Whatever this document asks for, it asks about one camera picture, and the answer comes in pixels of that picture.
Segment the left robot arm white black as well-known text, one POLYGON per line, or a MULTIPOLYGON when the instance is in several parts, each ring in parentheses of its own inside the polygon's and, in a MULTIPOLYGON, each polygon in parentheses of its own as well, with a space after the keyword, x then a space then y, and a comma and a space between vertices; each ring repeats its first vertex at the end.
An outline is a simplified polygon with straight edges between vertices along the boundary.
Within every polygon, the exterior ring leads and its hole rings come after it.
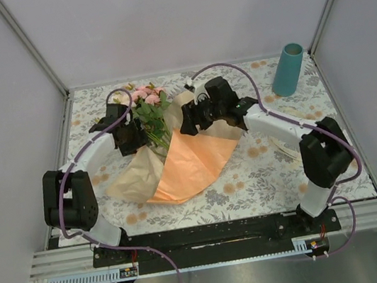
POLYGON ((58 170, 43 175, 45 223, 59 228, 68 240, 81 237, 95 245, 108 245, 111 260, 127 262, 131 245, 121 240, 121 228, 99 212, 92 177, 114 150, 123 156, 132 155, 147 141, 145 129, 133 117, 130 104, 109 104, 106 115, 90 128, 79 152, 58 170))

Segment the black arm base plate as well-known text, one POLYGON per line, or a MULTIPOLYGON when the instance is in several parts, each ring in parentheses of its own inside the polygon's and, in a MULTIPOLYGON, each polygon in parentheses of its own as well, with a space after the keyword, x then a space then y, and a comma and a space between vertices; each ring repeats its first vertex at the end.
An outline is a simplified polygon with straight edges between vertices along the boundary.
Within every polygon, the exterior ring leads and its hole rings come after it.
POLYGON ((95 248, 94 267, 143 260, 154 255, 146 250, 154 248, 166 255, 197 250, 219 243, 246 239, 295 238, 318 233, 340 231, 341 224, 333 209, 327 209, 317 218, 297 212, 276 213, 266 216, 222 221, 190 228, 121 238, 117 249, 95 248))

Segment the cream printed ribbon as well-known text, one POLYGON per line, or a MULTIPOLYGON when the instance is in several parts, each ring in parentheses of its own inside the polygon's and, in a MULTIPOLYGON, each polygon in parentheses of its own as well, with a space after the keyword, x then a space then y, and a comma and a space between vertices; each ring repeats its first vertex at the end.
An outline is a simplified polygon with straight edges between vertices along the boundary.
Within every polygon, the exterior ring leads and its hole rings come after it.
MULTIPOLYGON (((292 106, 280 106, 278 109, 281 113, 284 113, 288 116, 298 117, 303 120, 315 120, 314 115, 303 113, 292 106)), ((288 143, 283 142, 281 139, 275 138, 273 136, 269 137, 268 142, 269 144, 274 145, 278 149, 279 153, 286 156, 289 159, 288 162, 295 162, 297 165, 301 164, 302 158, 300 157, 298 148, 289 145, 288 143)))

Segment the pink flower bunch green stems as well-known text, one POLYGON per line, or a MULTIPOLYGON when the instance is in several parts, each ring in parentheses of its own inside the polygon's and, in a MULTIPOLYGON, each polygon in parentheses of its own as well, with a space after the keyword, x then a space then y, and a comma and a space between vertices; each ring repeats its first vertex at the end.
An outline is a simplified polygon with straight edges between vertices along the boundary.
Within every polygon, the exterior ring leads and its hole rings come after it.
POLYGON ((123 87, 131 94, 133 117, 138 119, 150 139, 150 145, 167 151, 171 142, 171 131, 167 127, 164 112, 170 106, 168 96, 162 87, 153 83, 136 87, 127 84, 123 87))

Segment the orange beige wrapping paper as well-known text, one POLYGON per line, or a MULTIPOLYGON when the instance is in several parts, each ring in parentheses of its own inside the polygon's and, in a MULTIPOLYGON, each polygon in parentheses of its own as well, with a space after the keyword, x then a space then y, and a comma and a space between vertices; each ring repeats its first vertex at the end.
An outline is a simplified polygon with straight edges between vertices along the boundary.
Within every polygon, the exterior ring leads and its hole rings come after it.
POLYGON ((216 121, 196 136, 180 133, 181 106, 193 93, 176 96, 164 112, 171 132, 167 156, 141 147, 130 164, 106 189, 114 199, 133 203, 181 204, 213 184, 237 147, 242 129, 216 121))

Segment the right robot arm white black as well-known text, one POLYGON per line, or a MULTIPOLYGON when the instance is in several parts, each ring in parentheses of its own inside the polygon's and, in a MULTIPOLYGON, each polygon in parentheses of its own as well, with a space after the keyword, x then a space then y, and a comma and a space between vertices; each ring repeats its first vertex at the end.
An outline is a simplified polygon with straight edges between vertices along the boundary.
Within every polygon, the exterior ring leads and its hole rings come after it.
POLYGON ((275 113, 263 107, 259 97, 238 97, 229 82, 219 76, 209 81, 188 81, 185 89, 193 93, 181 106, 181 134, 197 135, 218 120, 244 131, 261 132, 299 149, 308 190, 303 196, 298 217, 300 229, 316 233, 324 224, 322 212, 331 203, 338 176, 354 159, 354 150, 332 118, 320 122, 275 113))

